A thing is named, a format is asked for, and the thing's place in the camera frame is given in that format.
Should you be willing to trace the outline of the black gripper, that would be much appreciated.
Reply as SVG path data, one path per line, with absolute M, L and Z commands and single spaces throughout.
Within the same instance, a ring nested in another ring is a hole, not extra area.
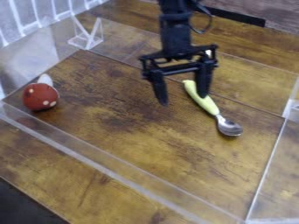
M 154 94 L 163 106 L 168 105 L 164 76 L 195 72 L 200 98 L 210 93 L 212 71 L 218 67 L 216 45 L 192 45 L 190 12 L 159 17 L 162 49 L 139 57 L 142 74 L 151 81 Z

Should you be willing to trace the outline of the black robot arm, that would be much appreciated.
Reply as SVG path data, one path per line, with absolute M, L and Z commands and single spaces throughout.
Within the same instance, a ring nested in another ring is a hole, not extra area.
M 154 93 L 162 105 L 168 105 L 164 76 L 194 72 L 196 93 L 204 98 L 210 93 L 212 71 L 218 67 L 216 45 L 192 45 L 191 31 L 203 34 L 211 28 L 212 15 L 200 4 L 202 0 L 158 0 L 162 14 L 159 16 L 160 40 L 163 49 L 139 60 L 143 65 L 142 75 L 154 88 Z M 191 25 L 195 11 L 203 11 L 210 16 L 210 22 L 203 30 Z

